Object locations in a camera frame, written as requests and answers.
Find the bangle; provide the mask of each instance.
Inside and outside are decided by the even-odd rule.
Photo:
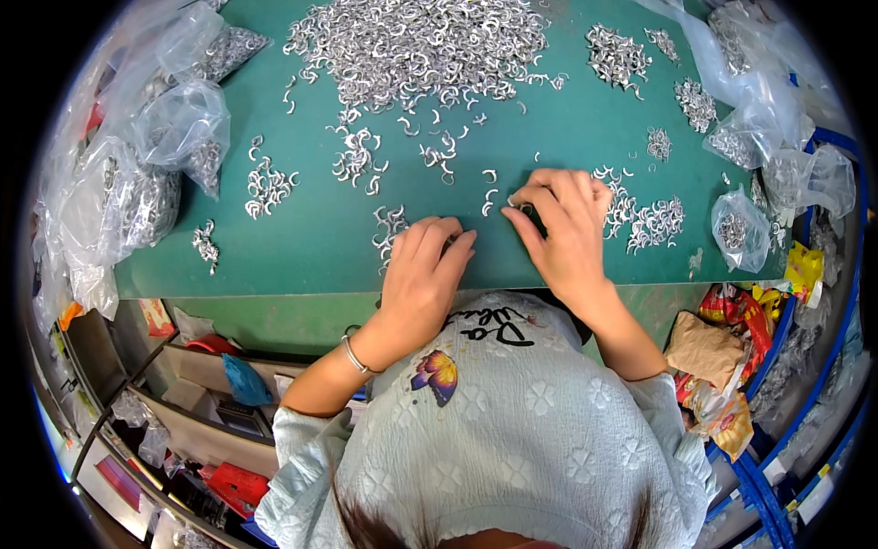
[[[370,370],[369,366],[364,365],[362,362],[356,359],[356,357],[354,356],[354,351],[350,348],[350,336],[348,336],[348,334],[342,336],[342,343],[344,343],[344,349],[348,352],[348,358],[350,358],[350,362],[353,363],[354,367],[359,370],[360,373],[370,373],[372,375],[379,375],[381,373]]]

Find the light blue shirt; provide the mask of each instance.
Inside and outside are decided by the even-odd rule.
[[[625,382],[580,352],[569,316],[496,292],[388,370],[349,431],[349,410],[278,410],[280,469],[256,510],[283,548],[347,547],[342,499],[377,511],[410,546],[421,513],[437,539],[496,528],[565,547],[621,547],[649,492],[650,547],[691,546],[716,493],[671,376]]]

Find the hair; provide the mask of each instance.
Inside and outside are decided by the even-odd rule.
[[[360,502],[353,498],[342,498],[338,494],[335,484],[335,471],[331,472],[332,480],[330,488],[342,520],[342,528],[348,535],[350,544],[356,549],[436,549],[437,533],[435,529],[427,527],[427,517],[424,512],[423,501],[420,506],[420,520],[415,527],[418,537],[418,547],[410,547],[405,540],[388,524],[377,512],[367,510]],[[649,522],[652,491],[647,488],[637,498],[634,520],[628,532],[625,543],[626,549],[637,549],[645,545],[647,537],[647,523]]]

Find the green table surface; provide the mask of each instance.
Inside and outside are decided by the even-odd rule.
[[[676,235],[675,247],[665,245],[642,249],[637,255],[625,253],[630,225],[616,238],[605,241],[605,271],[615,283],[657,284],[778,278],[784,254],[770,256],[758,275],[734,270],[725,261],[710,233],[710,208],[716,198],[744,184],[749,175],[735,165],[702,148],[704,136],[689,125],[674,98],[673,84],[685,76],[698,80],[692,52],[680,26],[634,2],[592,0],[588,2],[550,1],[544,10],[552,25],[545,31],[550,46],[540,52],[543,58],[531,72],[554,77],[570,75],[561,91],[543,86],[515,83],[527,114],[513,101],[480,98],[467,112],[465,105],[450,111],[438,108],[438,98],[422,99],[408,116],[421,124],[417,137],[406,137],[399,105],[382,114],[364,113],[353,128],[367,126],[382,136],[374,153],[377,164],[390,161],[382,174],[380,193],[366,196],[364,187],[371,175],[360,177],[359,188],[340,183],[330,172],[336,152],[346,150],[341,134],[324,129],[337,125],[342,108],[332,78],[320,72],[313,85],[299,79],[290,97],[296,101],[293,114],[282,101],[289,77],[304,66],[295,55],[281,51],[289,24],[304,16],[308,2],[299,0],[234,0],[221,12],[227,23],[266,34],[274,44],[228,77],[223,83],[232,113],[232,143],[220,172],[220,200],[207,198],[194,184],[184,186],[180,214],[171,234],[157,246],[138,249],[115,269],[119,296],[213,297],[242,295],[280,295],[308,293],[358,293],[381,288],[378,275],[381,261],[371,244],[376,230],[372,212],[379,206],[406,206],[406,217],[414,222],[429,215],[457,216],[464,229],[475,228],[479,238],[476,255],[461,282],[466,288],[533,287],[543,281],[529,261],[511,224],[499,208],[506,196],[524,184],[537,167],[591,170],[602,164],[616,170],[627,168],[633,177],[624,177],[630,195],[638,206],[654,200],[682,200],[686,219],[683,233]],[[622,35],[644,43],[653,58],[646,70],[648,83],[641,83],[641,96],[633,90],[611,88],[588,67],[588,42],[584,35],[596,23],[617,28]],[[644,27],[664,28],[676,43],[679,66],[671,63],[659,49],[649,44]],[[442,115],[432,125],[431,109]],[[730,109],[717,106],[722,119]],[[483,127],[472,123],[484,112]],[[445,150],[440,136],[427,131],[448,128],[454,136],[470,128],[469,135],[457,140],[457,157],[449,160],[455,171],[455,184],[440,180],[442,168],[427,168],[419,156],[418,145]],[[656,162],[645,151],[648,126],[663,127],[673,143],[670,159]],[[271,216],[257,220],[248,217],[244,203],[247,174],[256,163],[248,159],[250,140],[263,134],[262,154],[271,157],[278,170],[299,171],[301,185],[282,204],[272,208]],[[539,163],[534,154],[539,151]],[[630,155],[637,153],[637,158]],[[656,163],[654,172],[648,166]],[[486,183],[482,170],[497,170],[498,181]],[[723,183],[726,172],[732,187]],[[496,206],[484,218],[481,207],[485,193]],[[219,247],[219,265],[210,276],[209,264],[191,246],[192,231],[213,219],[213,242]],[[690,278],[689,257],[703,249],[700,270]]]

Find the woman's right hand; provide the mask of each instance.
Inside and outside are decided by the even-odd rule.
[[[548,236],[543,239],[520,210],[501,210],[546,285],[589,325],[601,314],[601,296],[614,288],[603,272],[603,224],[612,199],[610,189],[587,171],[540,169],[512,195],[512,202],[532,204]]]

